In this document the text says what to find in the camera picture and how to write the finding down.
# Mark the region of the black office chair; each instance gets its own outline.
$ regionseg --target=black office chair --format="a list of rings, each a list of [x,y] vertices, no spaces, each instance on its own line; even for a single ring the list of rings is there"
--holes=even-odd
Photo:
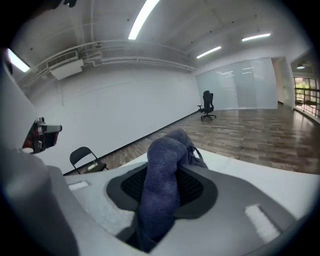
[[[210,91],[206,90],[203,93],[204,108],[201,108],[202,105],[198,105],[198,107],[200,108],[199,111],[201,113],[203,112],[205,113],[205,115],[201,116],[201,121],[203,121],[204,118],[210,118],[211,120],[212,120],[211,117],[217,118],[215,114],[209,114],[215,109],[214,105],[212,104],[213,99],[214,99],[214,94],[210,93]]]
[[[98,164],[96,167],[94,167],[93,169],[90,170],[90,173],[101,172],[104,168],[106,168],[108,170],[107,165],[104,162],[101,162],[96,157],[96,155],[86,146],[79,147],[77,150],[73,151],[70,154],[70,163],[73,165],[75,170],[77,169],[75,167],[75,164],[89,154],[94,155],[96,162]]]

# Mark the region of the window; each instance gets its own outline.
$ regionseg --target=window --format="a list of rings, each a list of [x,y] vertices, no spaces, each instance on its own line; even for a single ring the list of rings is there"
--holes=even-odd
[[[320,90],[317,80],[312,78],[295,77],[295,105],[304,112],[320,117]]]

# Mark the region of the wooden floor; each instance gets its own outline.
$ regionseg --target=wooden floor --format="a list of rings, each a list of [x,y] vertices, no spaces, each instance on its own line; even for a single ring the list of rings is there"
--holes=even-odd
[[[320,174],[320,124],[279,104],[275,110],[215,111],[203,120],[192,114],[102,159],[117,168],[146,153],[152,141],[184,128],[197,148],[258,165]]]

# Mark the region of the blue towel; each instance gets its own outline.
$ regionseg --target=blue towel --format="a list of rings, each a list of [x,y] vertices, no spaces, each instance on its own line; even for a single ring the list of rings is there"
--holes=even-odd
[[[194,144],[182,129],[155,140],[148,149],[148,166],[142,197],[137,210],[137,236],[140,249],[149,252],[174,225],[174,213],[180,206],[175,172],[177,165],[207,167],[194,155]]]

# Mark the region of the ceiling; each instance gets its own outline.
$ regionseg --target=ceiling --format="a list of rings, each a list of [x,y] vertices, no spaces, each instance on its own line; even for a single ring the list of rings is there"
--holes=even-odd
[[[303,65],[304,69],[297,69],[297,66]],[[292,72],[318,76],[318,58],[314,49],[309,50],[291,63]]]
[[[160,0],[136,41],[128,41],[145,1],[77,0],[73,8],[61,4],[25,23],[11,48],[31,66],[31,72],[41,71],[39,63],[63,50],[103,41],[108,44],[102,48],[107,49],[104,57],[145,54],[199,67],[203,61],[230,51],[285,44],[293,33],[284,13],[265,0]],[[264,33],[271,36],[241,42]],[[222,46],[219,53],[195,58],[217,46]]]

